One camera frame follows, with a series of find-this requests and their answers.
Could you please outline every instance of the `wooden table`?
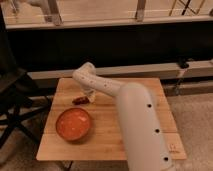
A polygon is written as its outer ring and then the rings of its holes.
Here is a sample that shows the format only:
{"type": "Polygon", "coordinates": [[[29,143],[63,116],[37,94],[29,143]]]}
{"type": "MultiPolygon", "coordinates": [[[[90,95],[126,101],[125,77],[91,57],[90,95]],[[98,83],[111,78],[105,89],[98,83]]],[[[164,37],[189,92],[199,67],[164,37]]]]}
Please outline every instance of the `wooden table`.
{"type": "MultiPolygon", "coordinates": [[[[164,95],[159,79],[120,78],[121,81],[137,81],[152,89],[158,98],[157,114],[173,159],[186,159],[178,130],[164,95]]],[[[40,161],[126,160],[122,136],[117,122],[114,99],[96,93],[92,104],[79,107],[87,110],[93,120],[91,133],[81,143],[69,143],[55,130],[58,116],[73,107],[72,100],[82,96],[79,85],[71,78],[61,78],[46,122],[37,153],[40,161]]]]}

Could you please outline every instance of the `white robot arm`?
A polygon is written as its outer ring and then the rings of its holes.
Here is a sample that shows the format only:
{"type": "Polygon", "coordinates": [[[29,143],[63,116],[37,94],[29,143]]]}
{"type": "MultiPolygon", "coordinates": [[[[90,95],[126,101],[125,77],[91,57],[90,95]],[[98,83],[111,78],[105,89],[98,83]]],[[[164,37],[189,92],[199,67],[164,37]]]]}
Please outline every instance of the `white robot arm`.
{"type": "Polygon", "coordinates": [[[116,98],[130,171],[175,170],[156,115],[154,96],[145,86],[98,77],[91,63],[75,70],[73,79],[86,95],[95,89],[116,98]]]}

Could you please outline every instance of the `black chair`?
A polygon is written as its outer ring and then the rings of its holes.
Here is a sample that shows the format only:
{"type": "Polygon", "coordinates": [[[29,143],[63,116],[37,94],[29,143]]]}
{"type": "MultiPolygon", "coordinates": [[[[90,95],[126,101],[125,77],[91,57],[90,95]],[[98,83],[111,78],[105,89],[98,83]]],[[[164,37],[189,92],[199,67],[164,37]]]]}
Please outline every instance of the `black chair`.
{"type": "Polygon", "coordinates": [[[20,114],[21,108],[30,108],[34,103],[29,98],[29,93],[36,93],[37,91],[38,87],[35,82],[15,62],[0,8],[0,116],[6,116],[5,119],[0,120],[0,125],[7,126],[0,137],[0,149],[15,128],[20,129],[34,142],[39,143],[39,140],[23,126],[22,121],[48,110],[51,102],[46,98],[47,103],[45,105],[20,114]]]}

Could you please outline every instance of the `orange bowl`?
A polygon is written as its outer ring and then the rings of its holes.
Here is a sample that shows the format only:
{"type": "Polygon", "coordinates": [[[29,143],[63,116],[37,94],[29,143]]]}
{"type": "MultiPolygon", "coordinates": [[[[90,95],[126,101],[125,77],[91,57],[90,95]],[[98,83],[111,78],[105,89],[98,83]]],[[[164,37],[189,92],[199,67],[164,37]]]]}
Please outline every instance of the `orange bowl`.
{"type": "Polygon", "coordinates": [[[91,128],[91,118],[81,108],[65,110],[56,121],[56,132],[67,141],[76,141],[84,137],[91,128]]]}

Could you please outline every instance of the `floor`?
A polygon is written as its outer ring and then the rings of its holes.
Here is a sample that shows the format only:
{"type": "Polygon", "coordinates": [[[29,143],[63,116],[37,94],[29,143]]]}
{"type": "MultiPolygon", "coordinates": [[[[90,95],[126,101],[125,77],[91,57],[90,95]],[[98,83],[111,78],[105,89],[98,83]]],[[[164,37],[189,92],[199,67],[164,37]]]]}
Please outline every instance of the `floor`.
{"type": "MultiPolygon", "coordinates": [[[[58,0],[58,7],[64,22],[70,21],[96,21],[96,20],[117,20],[135,18],[137,0],[58,0]]],[[[184,5],[178,0],[147,0],[145,7],[145,18],[181,16],[184,5]]],[[[190,8],[197,12],[202,0],[192,0],[190,8]]],[[[45,23],[40,8],[32,7],[25,0],[18,1],[19,12],[12,13],[9,1],[2,3],[5,21],[7,24],[42,24],[45,23]]],[[[208,15],[213,8],[213,0],[205,0],[199,14],[208,15]]],[[[186,15],[194,15],[187,10],[186,15]]]]}
{"type": "MultiPolygon", "coordinates": [[[[212,83],[183,85],[181,95],[175,96],[171,86],[164,86],[182,138],[187,160],[175,161],[177,171],[213,170],[213,91],[212,83]]],[[[25,123],[41,136],[47,114],[25,123]]],[[[61,171],[68,162],[39,162],[38,147],[18,130],[0,150],[0,170],[3,171],[61,171]]],[[[74,162],[72,171],[128,171],[126,162],[74,162]]]]}

